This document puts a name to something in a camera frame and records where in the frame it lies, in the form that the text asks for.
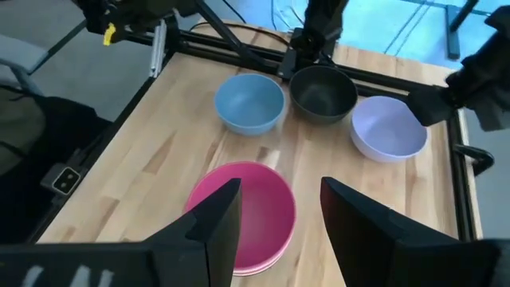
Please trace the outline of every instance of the yellow component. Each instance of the yellow component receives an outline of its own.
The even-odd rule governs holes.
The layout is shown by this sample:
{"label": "yellow component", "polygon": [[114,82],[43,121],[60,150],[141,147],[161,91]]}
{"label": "yellow component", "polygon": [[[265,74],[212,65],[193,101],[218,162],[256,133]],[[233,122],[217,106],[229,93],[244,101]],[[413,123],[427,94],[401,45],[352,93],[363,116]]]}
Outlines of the yellow component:
{"label": "yellow component", "polygon": [[110,41],[112,40],[112,36],[115,31],[115,26],[112,23],[108,24],[108,29],[104,32],[103,45],[110,45]]}

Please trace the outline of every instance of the blue bowl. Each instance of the blue bowl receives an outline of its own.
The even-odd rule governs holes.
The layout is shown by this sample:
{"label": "blue bowl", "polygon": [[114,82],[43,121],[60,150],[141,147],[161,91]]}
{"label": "blue bowl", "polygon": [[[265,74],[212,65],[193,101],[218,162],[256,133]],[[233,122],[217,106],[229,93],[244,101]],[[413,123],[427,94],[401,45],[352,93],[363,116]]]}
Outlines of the blue bowl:
{"label": "blue bowl", "polygon": [[230,131],[259,136],[271,130],[283,115],[285,95],[268,77],[242,74],[223,83],[214,97],[214,106]]}

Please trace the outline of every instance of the pink bowl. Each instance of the pink bowl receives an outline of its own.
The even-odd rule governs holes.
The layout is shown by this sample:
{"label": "pink bowl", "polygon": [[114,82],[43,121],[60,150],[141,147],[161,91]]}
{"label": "pink bowl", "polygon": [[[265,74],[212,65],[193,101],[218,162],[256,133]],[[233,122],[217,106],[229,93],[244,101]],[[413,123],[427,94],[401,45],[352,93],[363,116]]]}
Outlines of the pink bowl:
{"label": "pink bowl", "polygon": [[276,263],[296,223],[296,203],[284,179],[260,163],[229,163],[207,174],[186,204],[189,211],[228,180],[241,179],[241,234],[234,275],[252,275]]}

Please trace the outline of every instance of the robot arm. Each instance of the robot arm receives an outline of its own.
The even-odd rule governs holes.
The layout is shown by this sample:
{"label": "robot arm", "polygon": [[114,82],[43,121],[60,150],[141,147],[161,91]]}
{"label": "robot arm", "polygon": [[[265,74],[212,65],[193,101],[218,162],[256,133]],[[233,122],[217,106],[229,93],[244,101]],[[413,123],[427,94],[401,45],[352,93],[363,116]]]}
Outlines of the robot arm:
{"label": "robot arm", "polygon": [[[291,42],[298,57],[315,60],[334,45],[343,30],[347,0],[309,0],[303,33]],[[485,131],[510,128],[510,6],[502,6],[485,23],[496,29],[489,40],[446,78],[448,88],[413,91],[407,104],[424,126],[449,119],[459,108],[472,109]]]}
{"label": "robot arm", "polygon": [[[105,33],[108,43],[126,37],[126,27],[146,32],[177,10],[186,17],[200,12],[211,16],[203,0],[73,0],[87,18],[89,31]],[[348,0],[309,0],[303,32],[291,40],[298,57],[316,60],[325,47],[332,47],[343,30],[343,11]],[[242,46],[228,29],[219,29],[219,18],[207,19],[245,59],[263,62]],[[494,35],[472,56],[464,68],[445,81],[448,88],[430,87],[413,91],[407,104],[420,123],[430,126],[449,119],[459,108],[472,109],[485,131],[510,128],[510,6],[496,10],[485,23],[496,28]]]}

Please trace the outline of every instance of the lavender bowl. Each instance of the lavender bowl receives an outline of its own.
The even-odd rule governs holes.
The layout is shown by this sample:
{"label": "lavender bowl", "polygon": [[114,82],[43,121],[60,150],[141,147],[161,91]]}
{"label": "lavender bowl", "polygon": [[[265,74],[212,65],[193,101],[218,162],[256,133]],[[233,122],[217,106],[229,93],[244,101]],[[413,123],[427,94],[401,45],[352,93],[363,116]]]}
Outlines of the lavender bowl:
{"label": "lavender bowl", "polygon": [[367,158],[394,163],[417,155],[427,141],[427,130],[407,105],[388,96],[371,96],[352,113],[351,138]]}

